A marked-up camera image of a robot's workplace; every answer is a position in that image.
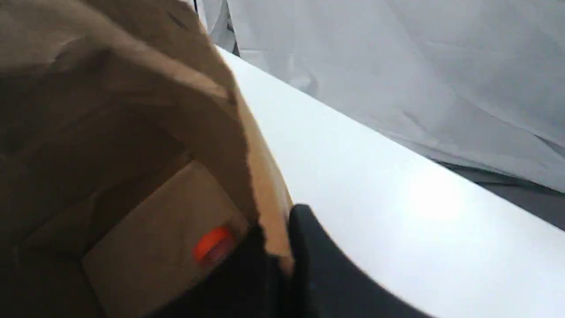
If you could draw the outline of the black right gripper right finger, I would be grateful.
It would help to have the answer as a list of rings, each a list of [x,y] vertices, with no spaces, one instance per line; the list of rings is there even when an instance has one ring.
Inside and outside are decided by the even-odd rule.
[[[424,318],[374,282],[333,242],[308,205],[295,205],[288,233],[294,256],[291,318]]]

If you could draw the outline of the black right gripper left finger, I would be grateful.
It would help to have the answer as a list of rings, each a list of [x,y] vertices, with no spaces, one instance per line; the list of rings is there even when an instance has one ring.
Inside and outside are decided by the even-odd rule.
[[[252,226],[234,252],[196,287],[152,314],[154,318],[286,318],[288,284],[279,259]]]

